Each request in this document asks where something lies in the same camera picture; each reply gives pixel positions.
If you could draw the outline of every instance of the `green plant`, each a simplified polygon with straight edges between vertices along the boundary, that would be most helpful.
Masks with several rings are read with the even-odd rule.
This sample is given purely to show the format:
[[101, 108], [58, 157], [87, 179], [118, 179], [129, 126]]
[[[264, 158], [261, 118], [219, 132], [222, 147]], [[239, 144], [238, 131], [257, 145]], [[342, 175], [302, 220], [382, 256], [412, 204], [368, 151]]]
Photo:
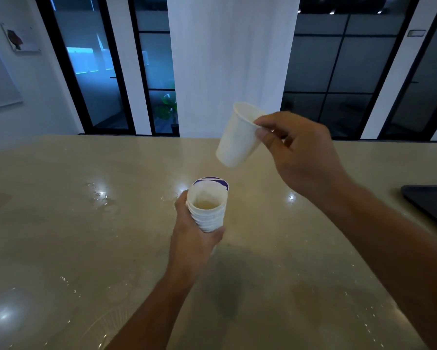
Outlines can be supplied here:
[[170, 94], [167, 93], [162, 97], [161, 101], [163, 102], [163, 105], [155, 107], [155, 116], [163, 120], [168, 120], [172, 117], [173, 124], [177, 124], [176, 113], [178, 108], [176, 106], [176, 96], [170, 96]]

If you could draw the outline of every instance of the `countertop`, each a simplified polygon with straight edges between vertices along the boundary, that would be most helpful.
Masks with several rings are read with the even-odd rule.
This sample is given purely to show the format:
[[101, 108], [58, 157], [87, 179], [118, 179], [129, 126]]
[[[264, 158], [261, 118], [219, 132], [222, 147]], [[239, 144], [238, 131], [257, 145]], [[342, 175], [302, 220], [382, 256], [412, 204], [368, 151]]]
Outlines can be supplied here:
[[[216, 139], [43, 136], [0, 152], [0, 349], [103, 348], [167, 264], [174, 202], [230, 185], [227, 232], [168, 349], [425, 349], [343, 234], [277, 175]], [[428, 233], [404, 184], [437, 184], [437, 144], [336, 142], [349, 174]]]

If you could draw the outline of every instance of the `hand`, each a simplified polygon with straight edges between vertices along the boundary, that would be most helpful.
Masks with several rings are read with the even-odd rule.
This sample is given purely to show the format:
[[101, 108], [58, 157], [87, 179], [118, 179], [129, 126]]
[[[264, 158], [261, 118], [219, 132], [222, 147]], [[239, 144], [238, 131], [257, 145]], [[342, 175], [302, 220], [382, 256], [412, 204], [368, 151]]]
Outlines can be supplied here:
[[191, 217], [186, 206], [187, 190], [176, 200], [176, 223], [170, 242], [170, 253], [165, 278], [176, 286], [190, 288], [209, 260], [212, 249], [223, 238], [222, 226], [204, 233]]
[[283, 181], [295, 192], [313, 200], [338, 183], [350, 181], [326, 126], [289, 111], [264, 115], [254, 123], [267, 128], [257, 129], [256, 136], [269, 149]]

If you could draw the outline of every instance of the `white paper cup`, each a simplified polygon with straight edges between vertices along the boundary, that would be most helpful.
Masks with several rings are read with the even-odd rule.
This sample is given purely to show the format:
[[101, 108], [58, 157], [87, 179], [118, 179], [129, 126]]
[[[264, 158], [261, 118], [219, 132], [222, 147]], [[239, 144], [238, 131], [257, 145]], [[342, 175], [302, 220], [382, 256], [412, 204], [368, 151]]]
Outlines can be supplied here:
[[216, 156], [225, 166], [234, 168], [243, 163], [257, 148], [260, 141], [256, 138], [256, 129], [260, 126], [253, 123], [266, 113], [245, 102], [233, 105], [232, 117], [229, 119], [216, 151]]
[[200, 181], [187, 192], [186, 205], [192, 218], [204, 232], [223, 226], [228, 191], [215, 181]]

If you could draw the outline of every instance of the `glass wall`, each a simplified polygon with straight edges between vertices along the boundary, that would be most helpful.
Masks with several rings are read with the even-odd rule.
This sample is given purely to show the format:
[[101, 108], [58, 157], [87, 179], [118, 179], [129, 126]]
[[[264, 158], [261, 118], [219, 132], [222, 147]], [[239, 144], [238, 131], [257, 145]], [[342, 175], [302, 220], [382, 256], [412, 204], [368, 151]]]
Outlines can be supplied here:
[[301, 0], [281, 110], [355, 138], [410, 0]]
[[430, 140], [437, 129], [437, 29], [404, 85], [379, 135], [381, 139]]
[[167, 0], [132, 0], [144, 63], [152, 134], [179, 136]]
[[92, 126], [128, 130], [98, 1], [50, 1]]

